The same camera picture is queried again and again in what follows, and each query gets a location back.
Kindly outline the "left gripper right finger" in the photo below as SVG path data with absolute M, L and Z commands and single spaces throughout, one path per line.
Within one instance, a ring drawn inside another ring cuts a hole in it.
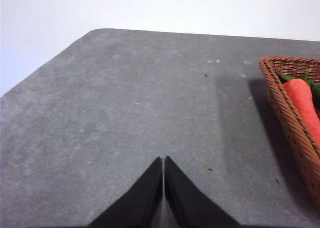
M 164 161 L 164 190 L 181 228 L 237 228 L 240 224 L 203 194 L 178 165 Z

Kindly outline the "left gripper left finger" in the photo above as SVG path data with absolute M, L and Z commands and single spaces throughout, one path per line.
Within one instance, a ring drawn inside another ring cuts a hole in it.
M 90 228 L 148 228 L 163 196 L 163 163 L 157 157 L 132 187 L 94 219 Z

